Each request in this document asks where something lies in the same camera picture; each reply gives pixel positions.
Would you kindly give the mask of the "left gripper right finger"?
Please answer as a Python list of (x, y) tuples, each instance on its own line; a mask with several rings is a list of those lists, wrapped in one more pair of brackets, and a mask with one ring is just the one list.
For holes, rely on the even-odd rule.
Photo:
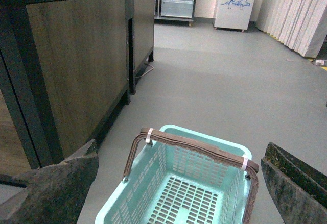
[(272, 142), (261, 170), (284, 223), (326, 223), (326, 175)]

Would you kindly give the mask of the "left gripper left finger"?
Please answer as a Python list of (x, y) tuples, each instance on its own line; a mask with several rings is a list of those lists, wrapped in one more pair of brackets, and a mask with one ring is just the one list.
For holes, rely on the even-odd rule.
[(98, 167), (92, 139), (58, 164), (2, 174), (1, 184), (21, 190), (1, 203), (1, 223), (77, 223)]

